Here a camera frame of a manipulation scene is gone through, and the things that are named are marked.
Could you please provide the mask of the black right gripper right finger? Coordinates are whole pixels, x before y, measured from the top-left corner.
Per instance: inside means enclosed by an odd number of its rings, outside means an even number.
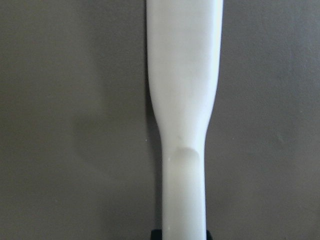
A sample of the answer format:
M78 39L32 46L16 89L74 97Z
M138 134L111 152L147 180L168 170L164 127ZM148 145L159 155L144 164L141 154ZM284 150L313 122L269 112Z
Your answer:
M209 230L206 230L206 240L213 240L212 234Z

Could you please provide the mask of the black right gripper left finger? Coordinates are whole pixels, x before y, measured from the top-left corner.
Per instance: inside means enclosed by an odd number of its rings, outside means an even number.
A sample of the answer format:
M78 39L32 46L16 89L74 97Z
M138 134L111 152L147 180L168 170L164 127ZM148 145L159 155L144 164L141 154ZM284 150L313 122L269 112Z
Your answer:
M161 229L153 229L150 232L150 240L162 240L163 234Z

